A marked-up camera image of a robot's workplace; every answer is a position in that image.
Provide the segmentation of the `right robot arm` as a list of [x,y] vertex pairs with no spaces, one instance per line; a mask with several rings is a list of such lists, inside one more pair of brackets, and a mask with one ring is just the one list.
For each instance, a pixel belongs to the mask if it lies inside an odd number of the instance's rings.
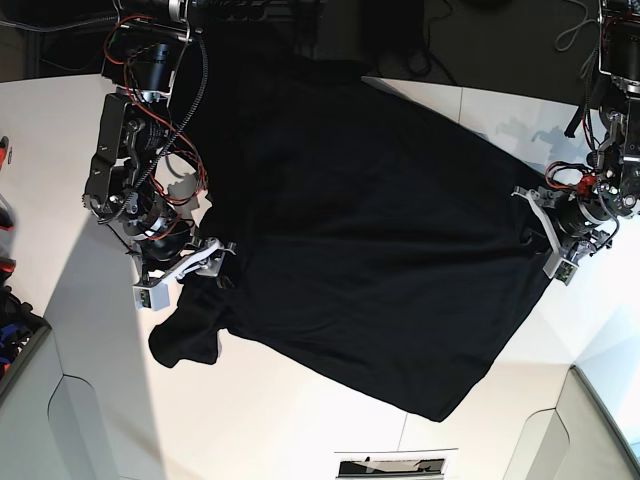
[[[186,127],[205,96],[209,59],[203,28],[209,1],[117,1],[117,22],[103,43],[102,76],[115,90],[105,97],[97,147],[90,162],[83,204],[98,223],[119,223],[140,285],[151,272],[173,267],[201,240],[193,221],[180,213],[206,188],[207,174]],[[200,52],[199,81],[183,117],[171,117],[173,87],[184,54]],[[193,192],[170,194],[158,182],[161,159],[181,157],[195,173]]]

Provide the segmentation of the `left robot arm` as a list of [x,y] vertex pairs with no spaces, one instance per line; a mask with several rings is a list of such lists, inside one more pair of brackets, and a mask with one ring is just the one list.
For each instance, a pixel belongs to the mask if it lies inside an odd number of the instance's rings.
[[569,283],[579,262],[611,247],[603,225],[639,214],[639,4],[602,1],[596,47],[583,69],[585,92],[565,129],[581,130],[588,153],[582,164],[555,161],[545,186],[516,187],[542,224],[551,252],[543,267]]

